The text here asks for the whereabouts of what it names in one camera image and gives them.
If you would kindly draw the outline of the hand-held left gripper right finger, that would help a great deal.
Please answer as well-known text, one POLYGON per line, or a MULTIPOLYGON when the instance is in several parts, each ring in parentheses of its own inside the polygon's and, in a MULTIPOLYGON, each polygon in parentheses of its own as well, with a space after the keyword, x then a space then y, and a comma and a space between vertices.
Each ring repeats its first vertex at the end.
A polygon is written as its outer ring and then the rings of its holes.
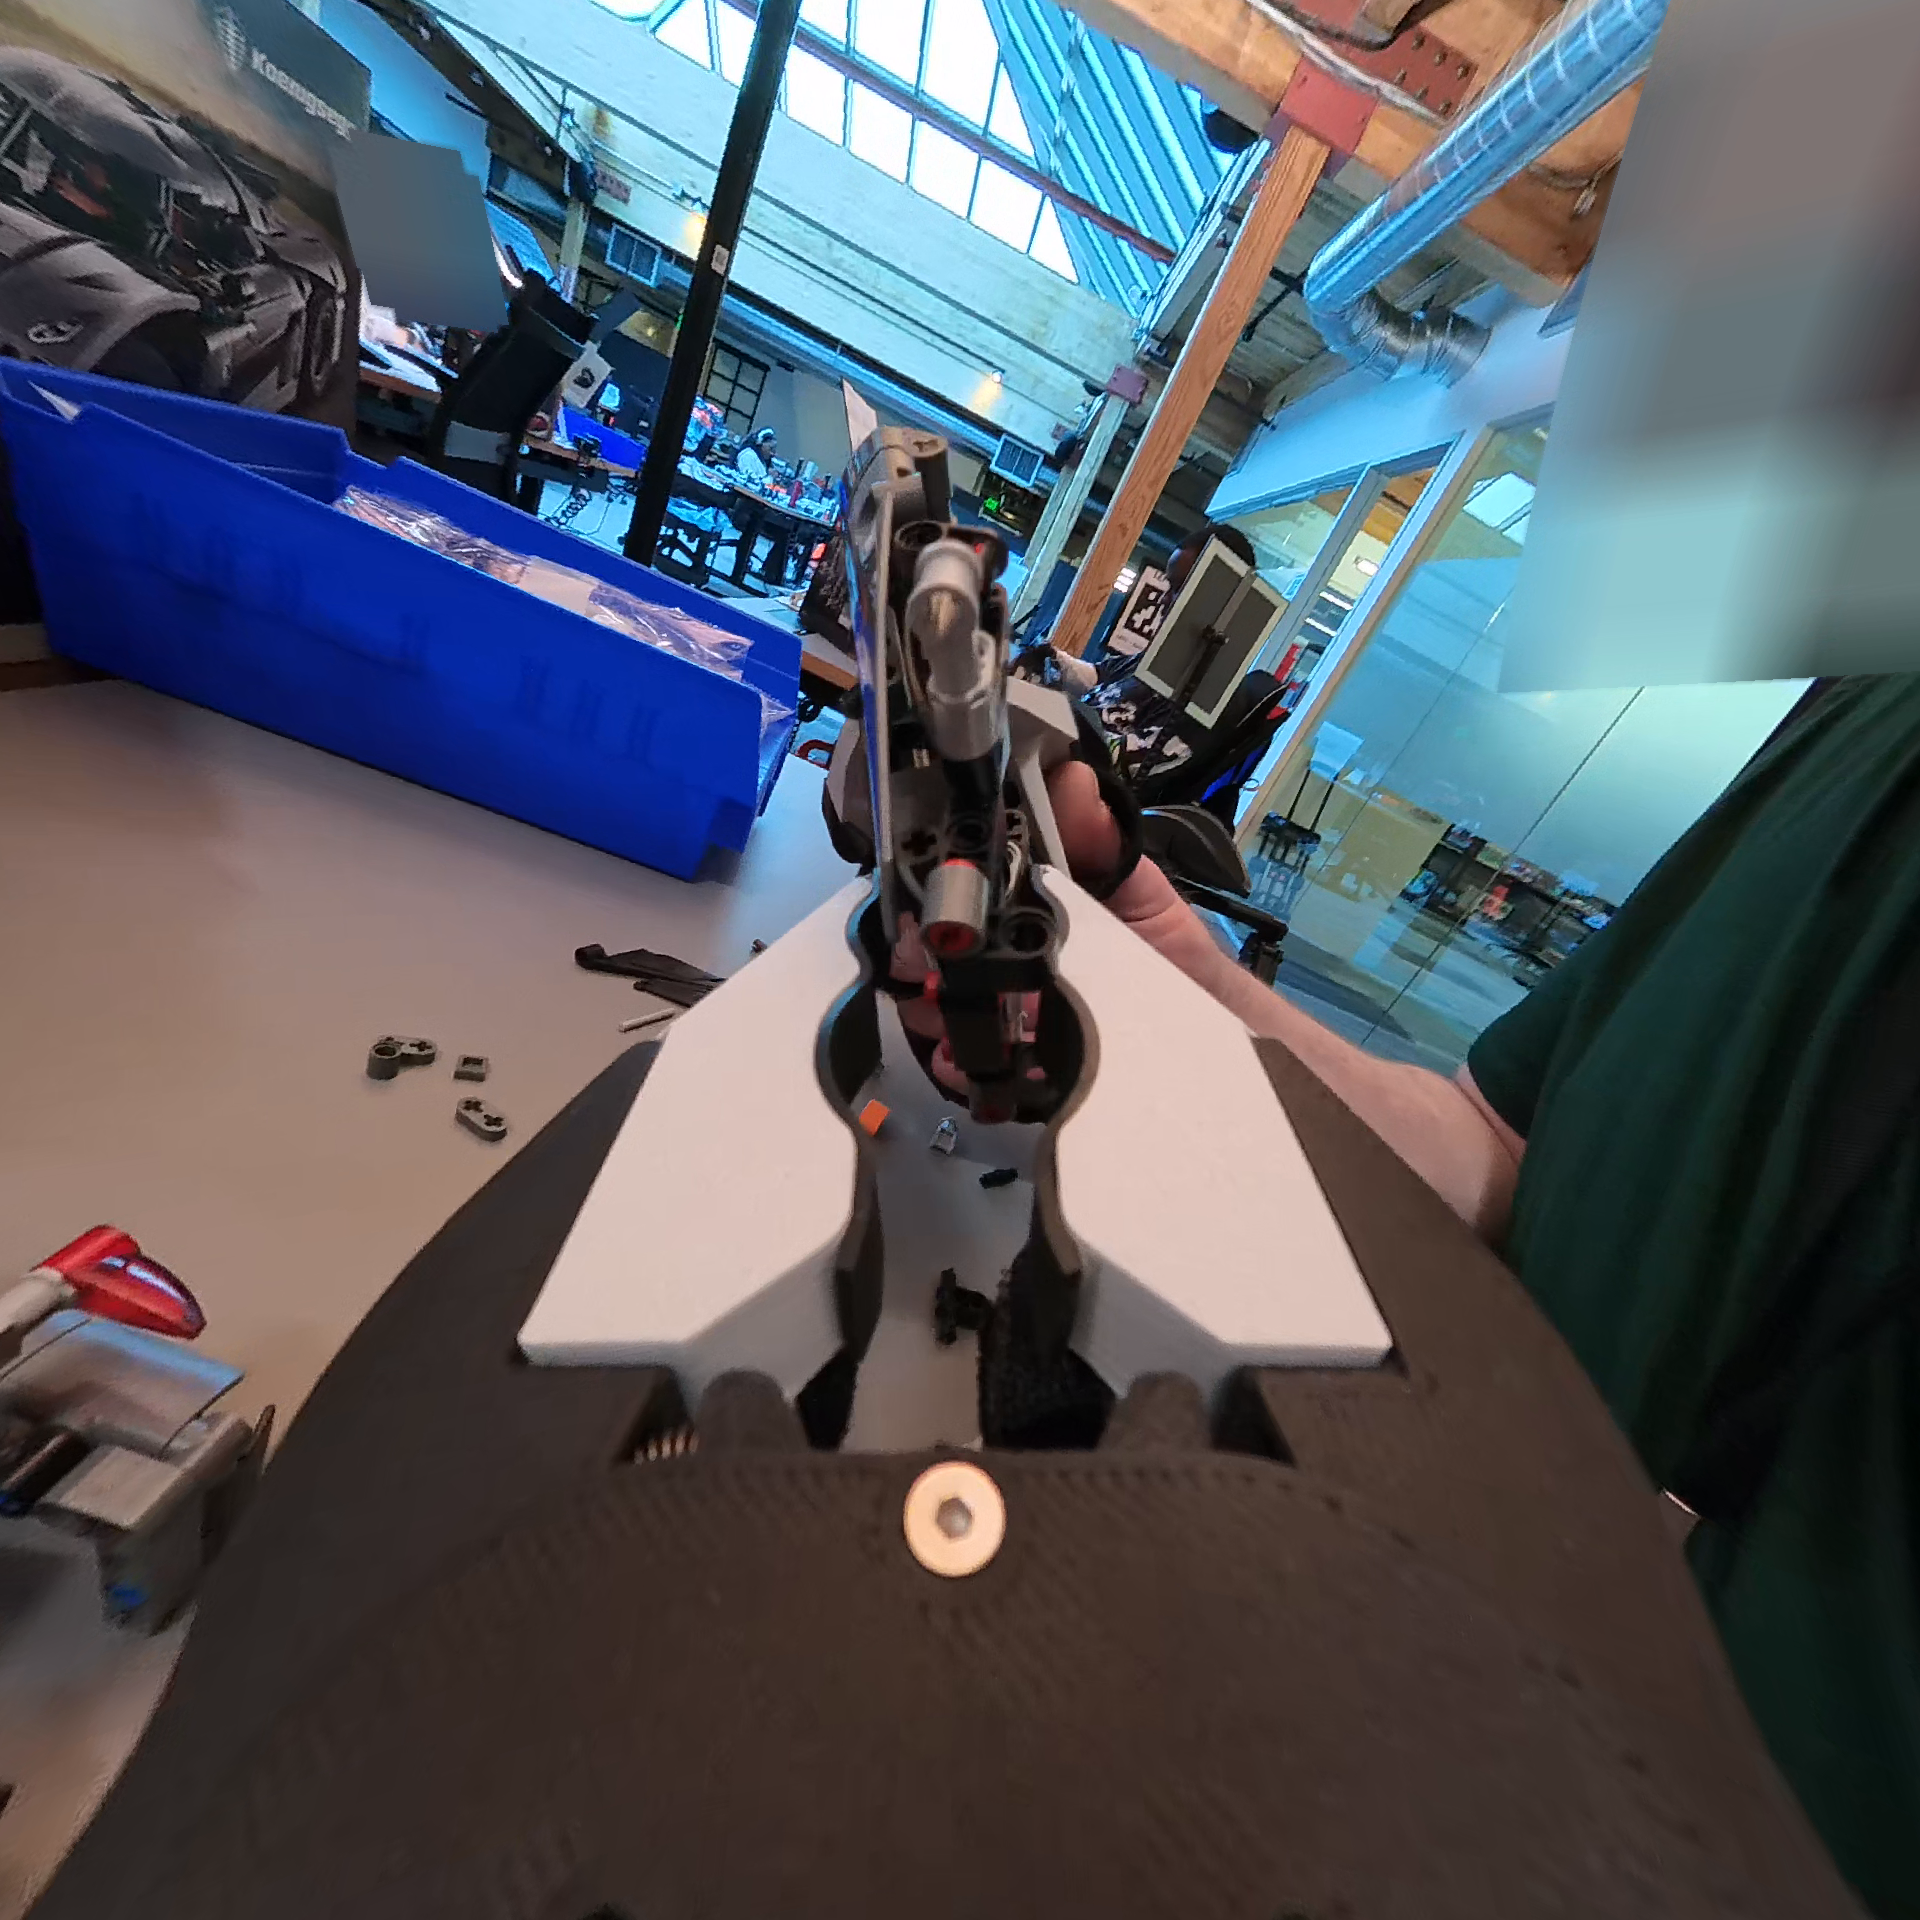
POLYGON ((1066 874, 1055 976, 1088 1044, 1052 1129, 1070 1347, 1124 1398, 1246 1370, 1374 1371, 1393 1338, 1242 1020, 1066 874))

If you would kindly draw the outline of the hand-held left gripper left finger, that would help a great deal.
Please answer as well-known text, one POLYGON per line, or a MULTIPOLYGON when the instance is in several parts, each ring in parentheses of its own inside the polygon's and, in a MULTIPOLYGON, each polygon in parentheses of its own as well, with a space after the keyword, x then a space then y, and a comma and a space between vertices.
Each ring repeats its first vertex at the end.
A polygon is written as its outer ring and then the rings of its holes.
POLYGON ((878 1068, 855 878, 687 1010, 518 1329, 537 1368, 656 1368, 687 1404, 773 1379, 813 1441, 842 1441, 885 1278, 853 1095, 878 1068))

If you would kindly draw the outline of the small lego gearbox assembly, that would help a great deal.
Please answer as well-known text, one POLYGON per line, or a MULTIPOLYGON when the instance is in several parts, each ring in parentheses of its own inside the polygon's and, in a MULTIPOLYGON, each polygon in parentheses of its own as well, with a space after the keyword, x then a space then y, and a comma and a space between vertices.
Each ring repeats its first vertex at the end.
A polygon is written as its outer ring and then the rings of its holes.
POLYGON ((973 1116, 1038 1126, 1068 1099, 1078 1038, 1044 1035, 1062 934, 1040 875, 1055 866, 1028 866, 1009 807, 1007 546, 952 515, 932 433, 859 430, 838 492, 861 713, 831 761, 828 809, 874 883, 856 938, 892 990, 901 914, 917 920, 973 1116))

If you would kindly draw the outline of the large lego car chassis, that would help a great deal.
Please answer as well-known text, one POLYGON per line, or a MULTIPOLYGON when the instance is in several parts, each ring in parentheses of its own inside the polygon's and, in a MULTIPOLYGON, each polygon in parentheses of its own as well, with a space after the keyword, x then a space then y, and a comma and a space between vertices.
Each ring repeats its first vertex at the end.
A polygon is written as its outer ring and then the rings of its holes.
POLYGON ((193 1289, 101 1221, 3 1298, 3 1514, 87 1545, 104 1620, 156 1635, 184 1617, 265 1476, 276 1408, 230 1395, 193 1289))

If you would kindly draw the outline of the person's right hand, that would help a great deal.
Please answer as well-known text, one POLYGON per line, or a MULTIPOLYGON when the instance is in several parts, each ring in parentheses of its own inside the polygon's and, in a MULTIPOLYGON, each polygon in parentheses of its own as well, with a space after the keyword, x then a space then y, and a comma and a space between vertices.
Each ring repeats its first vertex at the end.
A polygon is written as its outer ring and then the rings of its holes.
MULTIPOLYGON (((1141 857, 1120 875, 1124 836, 1102 795, 1098 769, 1068 757, 1046 773, 1046 790, 1073 880, 1215 1000, 1260 1013, 1267 988, 1221 947, 1155 862, 1141 857)), ((906 911, 896 920, 889 974, 904 990, 896 996, 896 1012, 917 1062, 943 1092, 968 1099, 973 1088, 952 1057, 936 970, 917 920, 906 911)))

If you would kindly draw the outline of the black office chair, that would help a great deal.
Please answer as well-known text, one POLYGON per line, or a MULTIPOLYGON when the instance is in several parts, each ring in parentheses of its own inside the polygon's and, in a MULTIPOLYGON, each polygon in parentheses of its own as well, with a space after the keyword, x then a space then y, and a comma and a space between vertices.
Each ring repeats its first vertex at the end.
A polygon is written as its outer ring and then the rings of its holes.
POLYGON ((1279 977, 1287 924, 1253 901, 1253 880, 1237 844, 1237 805, 1285 711, 1282 681, 1257 667, 1237 684, 1210 725, 1184 713, 1171 739, 1186 745, 1189 755, 1157 766, 1137 786, 1144 852, 1184 899, 1244 929, 1238 961, 1264 986, 1279 977))
POLYGON ((529 277, 508 298, 507 320, 445 387, 426 430, 426 464, 514 504, 520 451, 541 409, 588 352, 594 320, 550 282, 529 277))

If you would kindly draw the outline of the clear plastic bags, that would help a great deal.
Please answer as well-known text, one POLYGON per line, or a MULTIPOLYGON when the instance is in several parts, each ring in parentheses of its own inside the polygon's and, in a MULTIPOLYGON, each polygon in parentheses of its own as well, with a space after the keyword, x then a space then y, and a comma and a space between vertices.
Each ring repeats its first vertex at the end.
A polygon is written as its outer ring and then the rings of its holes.
POLYGON ((406 540, 430 553, 518 588, 533 598, 588 618, 588 622, 661 654, 687 660, 745 684, 753 644, 708 618, 640 598, 574 566, 518 551, 457 525, 451 517, 388 492, 348 485, 334 508, 362 523, 406 540))

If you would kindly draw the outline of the person's green shirt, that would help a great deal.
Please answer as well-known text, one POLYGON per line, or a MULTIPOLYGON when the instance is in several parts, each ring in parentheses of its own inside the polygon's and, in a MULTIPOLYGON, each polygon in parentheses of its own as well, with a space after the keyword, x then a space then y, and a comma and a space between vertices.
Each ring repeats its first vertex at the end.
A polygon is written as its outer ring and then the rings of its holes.
POLYGON ((1918 684, 1823 684, 1466 1068, 1500 1256, 1862 1906, 1918 1899, 1918 684))

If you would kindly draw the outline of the black pole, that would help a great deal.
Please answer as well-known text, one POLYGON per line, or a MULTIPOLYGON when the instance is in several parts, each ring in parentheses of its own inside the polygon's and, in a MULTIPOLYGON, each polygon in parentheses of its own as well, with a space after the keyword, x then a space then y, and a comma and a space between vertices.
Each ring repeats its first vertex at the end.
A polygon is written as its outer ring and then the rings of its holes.
POLYGON ((746 67, 736 89, 702 235, 692 257, 676 345, 647 458, 636 478, 635 511, 622 546, 624 556, 636 564, 652 564, 659 556, 694 402, 702 393, 708 350, 714 343, 801 13, 801 2, 761 2, 757 6, 746 67))

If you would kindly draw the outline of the blue plastic bin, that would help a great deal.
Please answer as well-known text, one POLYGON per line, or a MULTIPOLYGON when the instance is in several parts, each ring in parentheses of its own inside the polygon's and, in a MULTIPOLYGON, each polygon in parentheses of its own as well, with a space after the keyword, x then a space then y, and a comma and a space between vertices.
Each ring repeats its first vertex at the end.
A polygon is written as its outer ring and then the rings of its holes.
POLYGON ((5 360, 13 510, 55 654, 647 868, 741 852, 799 732, 795 634, 297 416, 5 360), (750 642, 746 680, 334 501, 359 485, 750 642))

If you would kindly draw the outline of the black box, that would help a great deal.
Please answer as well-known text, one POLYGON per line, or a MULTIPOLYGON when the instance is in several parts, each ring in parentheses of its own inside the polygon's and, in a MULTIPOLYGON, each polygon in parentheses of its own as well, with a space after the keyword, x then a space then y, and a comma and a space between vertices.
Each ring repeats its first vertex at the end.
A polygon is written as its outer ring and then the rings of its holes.
POLYGON ((334 157, 373 75, 284 2, 3 6, 3 354, 348 425, 334 157))

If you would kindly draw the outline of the wooden post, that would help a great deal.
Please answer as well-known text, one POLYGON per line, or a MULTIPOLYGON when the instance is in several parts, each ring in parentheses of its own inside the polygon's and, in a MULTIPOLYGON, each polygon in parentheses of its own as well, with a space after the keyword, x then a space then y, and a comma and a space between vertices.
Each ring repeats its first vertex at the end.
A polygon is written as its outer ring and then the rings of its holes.
POLYGON ((1268 283, 1285 242, 1319 185, 1333 149, 1294 120, 1275 121, 1281 138, 1260 173, 1226 259, 1213 280, 1153 413, 1122 469, 1068 598, 1052 625, 1056 650, 1081 657, 1122 566, 1186 450, 1189 436, 1218 385, 1238 333, 1268 283))

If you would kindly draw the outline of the metal ventilation duct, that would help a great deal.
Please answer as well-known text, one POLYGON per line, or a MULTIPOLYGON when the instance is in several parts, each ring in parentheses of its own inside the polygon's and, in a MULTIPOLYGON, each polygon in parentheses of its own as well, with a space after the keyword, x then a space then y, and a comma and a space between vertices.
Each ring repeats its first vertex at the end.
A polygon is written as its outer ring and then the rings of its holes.
POLYGON ((1376 378, 1462 382, 1490 330, 1452 309, 1404 309, 1381 283, 1640 82, 1666 16, 1666 2, 1589 2, 1542 28, 1433 149, 1314 253, 1305 301, 1324 343, 1376 378))

